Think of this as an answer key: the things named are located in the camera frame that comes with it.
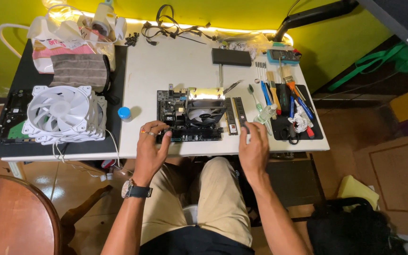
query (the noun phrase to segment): beige shorts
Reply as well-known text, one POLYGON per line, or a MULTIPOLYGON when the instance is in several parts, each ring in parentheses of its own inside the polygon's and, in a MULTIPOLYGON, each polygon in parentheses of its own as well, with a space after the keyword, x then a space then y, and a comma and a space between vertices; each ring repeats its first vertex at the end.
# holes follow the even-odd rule
MULTIPOLYGON (((216 157, 204 166, 198 182, 190 189, 199 192, 198 225, 251 247, 250 219, 247 214, 235 172, 227 159, 216 157)), ((179 195, 185 180, 163 166, 150 187, 152 196, 146 199, 141 230, 141 245, 162 235, 187 226, 179 195)))

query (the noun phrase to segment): blue lid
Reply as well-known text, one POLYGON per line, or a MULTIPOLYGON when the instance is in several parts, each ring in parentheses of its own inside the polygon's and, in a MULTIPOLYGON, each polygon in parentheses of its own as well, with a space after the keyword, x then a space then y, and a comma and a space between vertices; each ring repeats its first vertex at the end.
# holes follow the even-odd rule
POLYGON ((119 108, 119 110, 117 110, 117 114, 119 114, 119 117, 121 117, 121 119, 127 119, 131 115, 130 109, 127 107, 119 108))

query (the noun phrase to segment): watch face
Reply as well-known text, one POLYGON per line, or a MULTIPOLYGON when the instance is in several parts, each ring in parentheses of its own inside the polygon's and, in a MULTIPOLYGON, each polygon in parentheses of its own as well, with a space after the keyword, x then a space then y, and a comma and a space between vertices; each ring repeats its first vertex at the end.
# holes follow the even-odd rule
POLYGON ((122 198, 125 198, 127 195, 128 187, 130 186, 130 180, 126 181, 124 185, 122 186, 122 191, 121 191, 121 196, 122 198))

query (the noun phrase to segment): tool mat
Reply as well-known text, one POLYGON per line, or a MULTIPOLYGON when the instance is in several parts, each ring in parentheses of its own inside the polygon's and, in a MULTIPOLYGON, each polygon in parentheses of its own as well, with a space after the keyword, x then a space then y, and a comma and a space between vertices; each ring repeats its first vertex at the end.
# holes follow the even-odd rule
MULTIPOLYGON (((313 109, 314 112, 316 112, 316 110, 312 107, 311 105, 311 98, 308 94, 308 91, 306 89, 305 85, 296 85, 296 87, 298 87, 298 89, 303 93, 303 96, 306 98, 305 104, 308 106, 309 109, 313 109)), ((279 92, 280 90, 276 90, 276 94, 279 98, 279 92)), ((291 95, 291 91, 287 88, 286 89, 286 93, 289 93, 287 96, 287 98, 290 97, 291 95)), ((287 141, 287 132, 283 131, 282 134, 284 137, 281 137, 281 131, 284 130, 285 128, 287 128, 288 126, 290 126, 290 122, 287 120, 287 118, 289 117, 289 111, 283 111, 283 109, 281 109, 281 116, 277 116, 277 119, 273 120, 270 119, 271 123, 272 123, 272 130, 273 130, 273 136, 275 137, 275 140, 278 141, 287 141)), ((322 140, 324 139, 324 136, 322 135, 322 129, 321 126, 319 125, 319 123, 317 122, 317 118, 316 118, 316 114, 313 113, 314 119, 311 120, 311 122, 313 123, 313 127, 312 130, 314 132, 314 138, 310 139, 307 132, 302 132, 297 134, 297 136, 299 137, 299 140, 322 140)))

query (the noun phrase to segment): black bag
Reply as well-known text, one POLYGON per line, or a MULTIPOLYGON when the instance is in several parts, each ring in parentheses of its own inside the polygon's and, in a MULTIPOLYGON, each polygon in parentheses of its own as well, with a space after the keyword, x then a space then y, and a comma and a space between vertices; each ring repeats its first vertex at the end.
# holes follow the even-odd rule
POLYGON ((306 226, 314 255, 405 255, 386 217, 361 197, 327 200, 314 205, 306 226), (343 206, 357 205, 351 212, 343 206))

